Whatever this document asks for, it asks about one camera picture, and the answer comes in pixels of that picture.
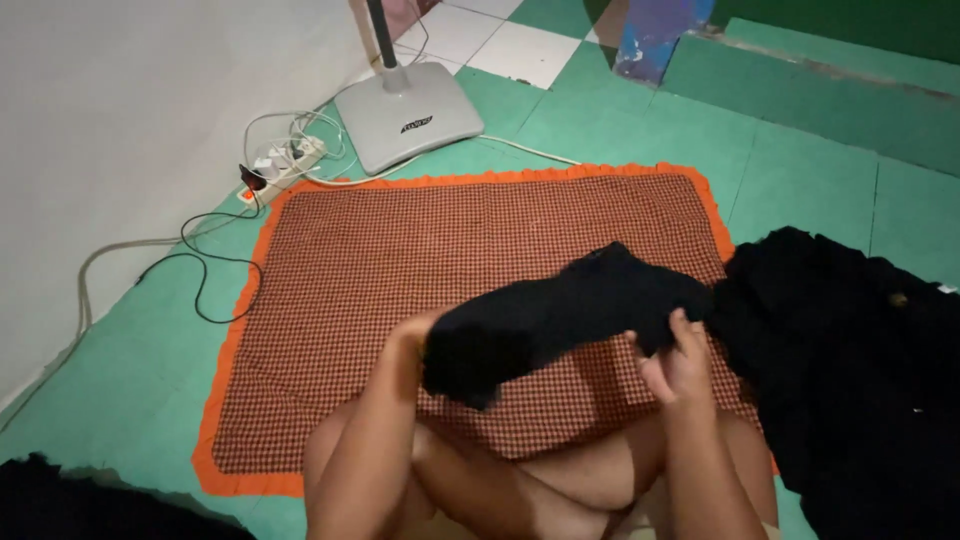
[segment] orange ruffled border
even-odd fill
[[[283,193],[280,193],[271,203],[272,211],[260,229],[260,237],[257,239],[256,246],[253,248],[251,259],[260,265],[265,263],[267,249],[274,235],[276,224],[280,220],[283,205],[297,194],[305,191],[325,191],[331,189],[408,189],[438,185],[561,182],[601,175],[637,176],[658,173],[678,173],[690,179],[697,194],[700,196],[704,210],[707,212],[710,229],[717,246],[717,254],[724,263],[730,260],[730,258],[733,257],[733,243],[731,242],[727,227],[724,226],[723,221],[720,219],[720,213],[717,211],[713,194],[710,193],[709,182],[692,167],[671,165],[669,163],[658,163],[657,166],[654,167],[636,164],[619,167],[583,164],[575,165],[567,169],[544,169],[539,171],[527,169],[522,172],[487,172],[481,175],[424,176],[409,180],[374,180],[365,184],[349,187],[300,182]],[[236,307],[233,310],[234,316],[239,315],[247,308],[253,292],[258,285],[256,272],[251,267],[250,278],[240,293],[240,298],[237,300]],[[237,348],[240,345],[240,337],[243,335],[246,327],[246,317],[231,323],[229,326],[227,340],[224,341],[224,345],[220,349],[220,354],[217,356],[217,373],[213,377],[210,397],[207,398],[206,405],[204,406],[204,418],[200,424],[200,439],[191,457],[191,461],[193,462],[194,470],[197,472],[197,478],[200,480],[200,486],[206,493],[211,495],[228,497],[233,495],[286,495],[289,497],[302,497],[303,476],[300,473],[229,475],[220,472],[220,469],[213,459],[213,441],[220,425],[220,414],[223,410],[224,398],[227,395],[227,387],[233,369],[233,359],[236,357]]]

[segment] white wall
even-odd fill
[[[238,186],[251,118],[367,67],[357,18],[348,0],[0,2],[0,407],[70,342],[91,252],[175,235]],[[94,317],[166,249],[98,259]]]

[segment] white floor tile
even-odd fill
[[[425,52],[449,61],[466,63],[502,23],[496,17],[437,4],[423,17],[423,26],[430,34]],[[424,39],[423,28],[415,24],[396,42],[419,51]]]
[[[506,21],[467,65],[550,88],[579,46],[580,39]]]
[[[460,6],[475,12],[486,13],[494,17],[506,19],[523,0],[444,0],[452,6]]]
[[[627,21],[627,10],[630,0],[611,0],[610,4],[593,25],[593,30],[587,35],[587,41],[600,43],[608,47],[619,47],[623,36],[623,24]]]
[[[398,61],[400,65],[410,65],[410,62],[412,62],[417,57],[417,53],[419,50],[420,49],[415,51],[413,49],[408,49],[407,47],[404,47],[402,45],[394,45],[394,54],[396,55],[396,61]],[[462,64],[457,63],[455,61],[449,61],[442,58],[437,58],[435,56],[428,55],[426,53],[420,56],[420,59],[418,60],[417,63],[424,63],[425,61],[438,61],[440,64],[442,64],[446,68],[447,71],[450,72],[450,75],[456,75],[457,72],[460,71],[460,68],[463,67]],[[360,74],[359,77],[354,79],[352,83],[356,84],[356,83],[359,83],[360,81],[365,81],[370,77],[372,77],[373,75],[376,75],[377,73],[379,73],[381,69],[383,69],[383,61],[379,57],[377,57],[377,59],[373,61],[373,65],[367,68],[367,70],[364,71],[362,74]]]

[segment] black fabric pile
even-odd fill
[[[960,296],[793,228],[727,274],[708,325],[820,538],[957,538]]]
[[[427,336],[423,388],[483,410],[497,386],[545,367],[577,345],[626,330],[647,355],[673,343],[668,315],[710,310],[697,280],[634,257],[614,242],[552,278],[514,282],[455,307]]]
[[[65,479],[40,454],[0,465],[4,540],[253,540],[249,532],[151,495]]]

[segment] power strip switch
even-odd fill
[[[291,160],[286,156],[268,156],[262,161],[264,163],[264,169],[259,170],[258,172],[263,176],[267,177],[267,185],[263,189],[258,189],[256,191],[256,199],[260,201],[260,206],[267,205],[275,199],[281,191],[290,186],[295,182],[300,176],[302,176],[301,171],[310,169],[310,167],[317,164],[317,161],[320,160],[323,156],[326,155],[326,145],[324,142],[314,136],[308,136],[306,139],[300,141],[297,145],[297,149],[303,154],[298,160]],[[237,198],[247,205],[247,208],[255,209],[256,200],[253,199],[253,191],[249,188],[243,188],[237,193]]]

